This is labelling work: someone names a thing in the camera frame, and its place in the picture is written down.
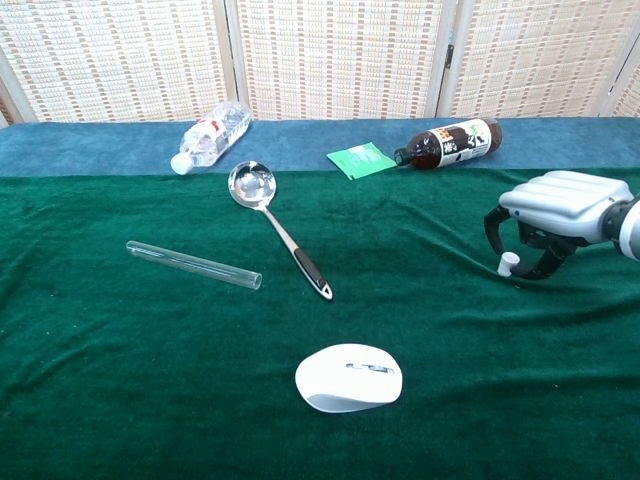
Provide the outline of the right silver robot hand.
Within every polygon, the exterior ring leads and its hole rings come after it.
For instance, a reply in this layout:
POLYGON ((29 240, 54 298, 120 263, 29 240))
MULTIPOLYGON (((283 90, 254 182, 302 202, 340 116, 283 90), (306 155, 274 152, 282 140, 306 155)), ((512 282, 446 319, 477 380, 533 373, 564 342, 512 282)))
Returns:
POLYGON ((577 248, 611 241, 622 255, 639 259, 639 197, 613 178, 556 170, 503 193, 484 217, 489 244, 500 256, 497 273, 526 280, 553 275, 577 248), (522 244, 543 254, 533 266, 507 251, 500 225, 515 219, 522 244))

